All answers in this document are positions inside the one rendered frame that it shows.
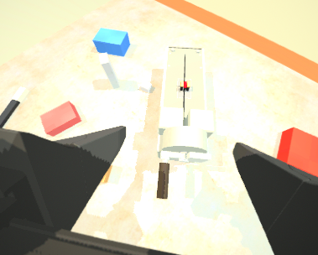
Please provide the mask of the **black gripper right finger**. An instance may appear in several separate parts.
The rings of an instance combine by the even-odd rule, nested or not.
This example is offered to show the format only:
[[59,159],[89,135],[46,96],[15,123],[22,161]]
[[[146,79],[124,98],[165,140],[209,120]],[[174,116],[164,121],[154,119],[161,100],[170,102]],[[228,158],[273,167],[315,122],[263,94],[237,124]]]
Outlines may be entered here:
[[318,177],[244,143],[238,173],[274,255],[318,255]]

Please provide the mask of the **white rectangular bar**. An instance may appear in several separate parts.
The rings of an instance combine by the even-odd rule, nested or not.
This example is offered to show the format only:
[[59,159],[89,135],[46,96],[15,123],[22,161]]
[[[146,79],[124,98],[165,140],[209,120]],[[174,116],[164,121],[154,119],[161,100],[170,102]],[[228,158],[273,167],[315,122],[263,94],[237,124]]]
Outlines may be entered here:
[[104,69],[104,72],[106,73],[107,78],[112,85],[112,88],[113,89],[119,88],[120,86],[118,83],[118,79],[117,79],[117,76],[115,74],[114,69],[112,68],[108,54],[103,53],[103,54],[99,54],[99,56],[100,56],[102,68]]

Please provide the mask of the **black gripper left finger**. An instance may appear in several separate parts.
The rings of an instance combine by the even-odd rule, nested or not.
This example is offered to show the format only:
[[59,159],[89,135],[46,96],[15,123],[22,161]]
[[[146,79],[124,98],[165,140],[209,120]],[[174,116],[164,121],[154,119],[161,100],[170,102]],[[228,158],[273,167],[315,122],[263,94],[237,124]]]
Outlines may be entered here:
[[46,226],[70,231],[125,138],[125,126],[55,141],[0,127],[0,166],[25,173]]

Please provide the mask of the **small white cube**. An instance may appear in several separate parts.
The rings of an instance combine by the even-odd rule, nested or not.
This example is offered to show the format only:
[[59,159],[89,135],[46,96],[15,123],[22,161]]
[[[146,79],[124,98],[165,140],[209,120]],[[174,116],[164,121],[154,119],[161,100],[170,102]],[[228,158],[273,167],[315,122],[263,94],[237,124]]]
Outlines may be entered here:
[[144,81],[140,87],[141,90],[149,92],[152,89],[152,84],[147,81]]

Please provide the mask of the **blue rectangular block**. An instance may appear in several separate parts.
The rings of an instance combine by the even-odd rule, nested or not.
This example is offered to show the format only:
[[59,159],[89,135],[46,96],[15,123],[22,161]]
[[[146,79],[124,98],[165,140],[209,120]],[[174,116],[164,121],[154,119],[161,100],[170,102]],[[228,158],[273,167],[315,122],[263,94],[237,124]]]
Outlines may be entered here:
[[102,29],[98,31],[92,40],[99,53],[108,53],[124,57],[130,45],[128,32],[111,29]]

